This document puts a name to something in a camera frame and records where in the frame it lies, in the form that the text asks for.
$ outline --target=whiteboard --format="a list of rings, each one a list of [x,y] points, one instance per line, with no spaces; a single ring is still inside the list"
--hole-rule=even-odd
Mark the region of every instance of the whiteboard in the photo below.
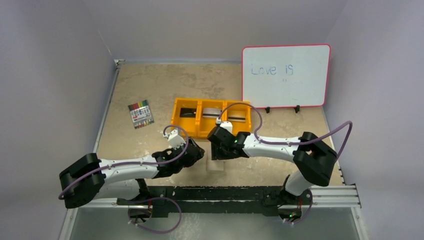
[[[242,100],[258,108],[322,106],[330,54],[328,44],[245,47]]]

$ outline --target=black mounting bracket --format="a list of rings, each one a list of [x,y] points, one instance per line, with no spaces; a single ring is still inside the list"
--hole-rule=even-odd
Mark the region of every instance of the black mounting bracket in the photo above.
[[[101,160],[97,158],[97,154],[89,153],[63,170],[59,174],[62,190],[84,174],[98,169],[100,162]],[[98,171],[71,187],[63,196],[65,207],[74,209],[88,204],[105,184],[105,177],[106,175]]]
[[[296,113],[298,113],[300,110],[301,110],[301,106],[299,106],[299,105],[297,105],[297,106],[294,108],[294,111],[295,111]]]
[[[312,132],[303,132],[299,137],[300,142],[309,142],[318,137]],[[293,151],[293,162],[296,164],[303,177],[311,184],[326,187],[330,184],[337,153],[325,142],[300,145]]]

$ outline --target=black stand foot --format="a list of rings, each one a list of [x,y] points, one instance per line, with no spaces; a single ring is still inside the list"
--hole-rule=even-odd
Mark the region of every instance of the black stand foot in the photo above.
[[[300,110],[301,110],[301,106],[299,106],[299,105],[297,105],[297,106],[294,108],[294,111],[295,111],[296,113],[298,113]]]

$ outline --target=wooden block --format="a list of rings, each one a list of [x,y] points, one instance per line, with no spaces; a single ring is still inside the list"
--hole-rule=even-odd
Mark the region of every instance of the wooden block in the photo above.
[[[223,160],[212,160],[210,151],[205,152],[206,156],[206,171],[221,171],[225,170],[225,161]]]

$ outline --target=gray wall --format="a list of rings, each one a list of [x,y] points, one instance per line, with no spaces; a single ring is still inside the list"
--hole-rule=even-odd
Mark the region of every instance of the gray wall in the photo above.
[[[59,237],[59,172],[93,150],[113,74],[81,0],[0,1],[2,240]]]
[[[115,59],[240,61],[250,45],[322,43],[347,0],[84,0]]]
[[[340,165],[371,239],[424,239],[423,13],[422,0],[350,0],[326,40],[324,109],[331,128],[353,121]]]

